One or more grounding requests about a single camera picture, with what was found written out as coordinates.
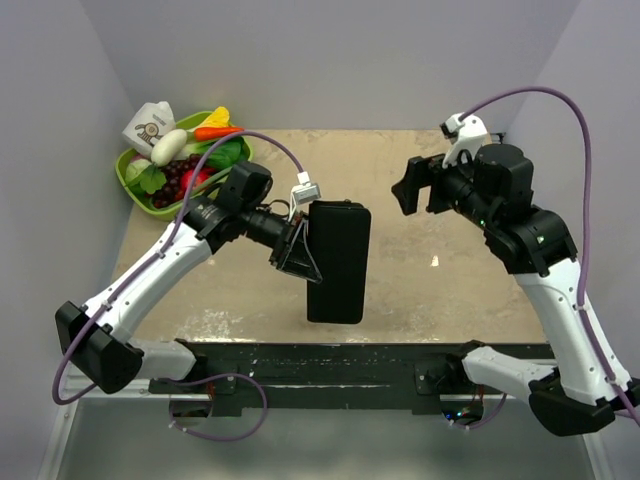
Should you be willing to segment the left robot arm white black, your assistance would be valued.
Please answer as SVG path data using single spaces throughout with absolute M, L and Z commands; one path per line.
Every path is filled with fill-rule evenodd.
M 200 390 L 207 368 L 180 341 L 136 341 L 153 307 L 191 270 L 241 236 L 270 249 L 277 270 L 312 283 L 322 280 L 306 239 L 307 219 L 285 219 L 263 205 L 273 179 L 268 169 L 241 161 L 215 198 L 189 201 L 182 218 L 108 288 L 55 313 L 64 357 L 106 394 L 136 379 L 171 379 L 185 392 Z

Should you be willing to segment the black zip tool case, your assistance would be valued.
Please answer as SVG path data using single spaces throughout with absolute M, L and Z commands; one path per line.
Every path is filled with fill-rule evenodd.
M 358 202 L 315 201 L 308 241 L 322 275 L 307 284 L 307 320 L 354 325 L 364 315 L 371 213 Z

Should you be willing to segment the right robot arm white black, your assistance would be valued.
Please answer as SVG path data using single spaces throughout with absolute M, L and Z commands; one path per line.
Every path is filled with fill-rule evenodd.
M 439 391 L 482 385 L 527 403 L 556 436 L 594 433 L 638 406 L 639 381 L 617 360 L 597 319 L 582 320 L 589 301 L 578 294 L 577 248 L 564 220 L 533 204 L 533 174 L 519 148 L 489 144 L 465 166 L 447 167 L 441 155 L 411 158 L 391 192 L 411 215 L 429 188 L 427 212 L 453 210 L 482 230 L 534 308 L 556 360 L 540 365 L 470 341 L 448 355 Z

